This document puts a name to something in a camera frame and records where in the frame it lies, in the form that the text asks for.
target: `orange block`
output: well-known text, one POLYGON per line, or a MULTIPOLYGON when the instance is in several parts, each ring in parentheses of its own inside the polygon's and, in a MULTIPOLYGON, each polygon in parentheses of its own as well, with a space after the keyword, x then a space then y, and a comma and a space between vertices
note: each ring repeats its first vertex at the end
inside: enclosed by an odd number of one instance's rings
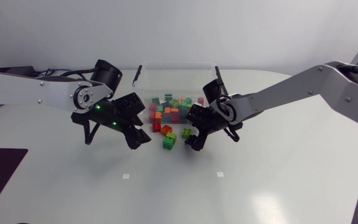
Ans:
POLYGON ((155 122, 161 123, 162 121, 162 113, 161 112, 155 112, 155 122))
POLYGON ((164 127, 161 128, 161 131, 160 131, 160 132, 161 132, 161 134, 163 134, 163 135, 166 136, 168 132, 171 133, 172 131, 173 131, 173 128, 172 128, 172 127, 170 127, 170 126, 168 126, 168 125, 164 125, 164 127))

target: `white table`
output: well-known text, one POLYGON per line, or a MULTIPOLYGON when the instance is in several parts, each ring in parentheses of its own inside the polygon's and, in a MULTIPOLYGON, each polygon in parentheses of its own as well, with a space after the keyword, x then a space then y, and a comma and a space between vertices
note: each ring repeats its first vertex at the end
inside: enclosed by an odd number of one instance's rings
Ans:
MULTIPOLYGON (((131 92, 134 70, 115 97, 131 92)), ((221 71, 230 93, 288 78, 221 71)), ((350 223, 358 197, 358 124, 320 98, 264 111, 233 142, 223 131, 195 152, 162 135, 130 150, 101 127, 90 146, 70 113, 34 105, 0 108, 0 147, 28 148, 0 195, 0 223, 350 223)), ((174 125, 179 134, 181 125, 174 125)))

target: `clear plastic bin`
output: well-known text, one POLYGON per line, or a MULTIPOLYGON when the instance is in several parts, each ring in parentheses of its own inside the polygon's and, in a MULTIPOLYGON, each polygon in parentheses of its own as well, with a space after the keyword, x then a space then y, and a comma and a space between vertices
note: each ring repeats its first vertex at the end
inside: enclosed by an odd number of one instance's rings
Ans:
POLYGON ((142 113, 144 123, 187 123, 187 110, 193 103, 207 106, 203 87, 218 78, 215 64, 211 62, 145 62, 136 73, 133 81, 134 91, 143 100, 146 109, 142 113), (159 112, 154 106, 162 106, 162 118, 152 119, 152 112, 159 112), (178 108, 179 120, 167 110, 178 108))

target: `red block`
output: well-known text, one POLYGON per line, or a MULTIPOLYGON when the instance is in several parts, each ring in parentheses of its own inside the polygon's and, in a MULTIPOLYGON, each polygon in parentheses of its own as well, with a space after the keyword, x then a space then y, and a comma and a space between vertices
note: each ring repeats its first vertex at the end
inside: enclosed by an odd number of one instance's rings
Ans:
POLYGON ((157 106, 155 105, 155 103, 149 104, 149 111, 155 112, 156 109, 157 109, 157 106))
POLYGON ((197 103, 201 104, 202 106, 204 106, 204 98, 203 97, 199 97, 197 99, 197 103))
POLYGON ((178 124, 179 123, 179 113, 178 112, 171 112, 171 123, 178 124))
POLYGON ((161 131, 161 123, 153 123, 153 132, 161 131))
POLYGON ((154 123, 154 122, 155 122, 155 112, 150 112, 150 114, 149 114, 149 121, 150 121, 150 123, 154 123))
POLYGON ((172 132, 173 128, 168 126, 168 125, 164 125, 164 127, 161 128, 161 134, 163 135, 167 135, 168 132, 172 132))

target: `cube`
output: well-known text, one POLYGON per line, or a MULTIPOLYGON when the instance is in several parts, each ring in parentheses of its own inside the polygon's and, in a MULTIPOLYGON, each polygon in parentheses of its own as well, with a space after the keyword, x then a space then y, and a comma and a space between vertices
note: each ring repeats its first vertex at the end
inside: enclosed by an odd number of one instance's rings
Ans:
POLYGON ((199 97, 197 99, 197 103, 201 104, 202 106, 204 106, 204 98, 203 97, 199 97))
POLYGON ((167 133, 166 138, 173 139, 173 143, 177 141, 177 135, 173 133, 167 133))
POLYGON ((157 106, 155 105, 155 103, 149 104, 149 111, 155 112, 156 108, 157 108, 157 106))
POLYGON ((178 124, 180 120, 179 112, 171 112, 171 122, 173 124, 178 124))
POLYGON ((175 142, 173 139, 165 137, 164 140, 162 141, 162 146, 164 147, 164 149, 172 149, 174 143, 175 142))
POLYGON ((172 108, 177 108, 179 106, 180 102, 173 99, 173 100, 170 100, 169 101, 169 105, 172 107, 172 108))
POLYGON ((170 101, 172 100, 172 94, 171 93, 166 93, 165 94, 165 101, 170 101))
POLYGON ((162 113, 161 112, 155 112, 155 121, 158 123, 162 123, 162 113))
POLYGON ((152 102, 153 102, 156 106, 160 106, 160 99, 159 99, 158 97, 152 98, 152 102))
POLYGON ((189 136, 191 136, 191 129, 184 128, 183 131, 181 132, 181 137, 187 139, 189 136))
POLYGON ((161 128, 161 134, 163 135, 167 135, 167 133, 171 133, 173 131, 173 128, 168 126, 168 125, 164 125, 162 128, 161 128))
POLYGON ((186 99, 185 99, 185 102, 191 104, 191 98, 190 98, 190 97, 186 98, 186 99))
POLYGON ((155 112, 150 112, 150 114, 149 114, 149 121, 150 121, 150 123, 154 123, 154 122, 155 122, 155 112))
POLYGON ((153 123, 153 132, 160 132, 161 131, 161 123, 153 123))

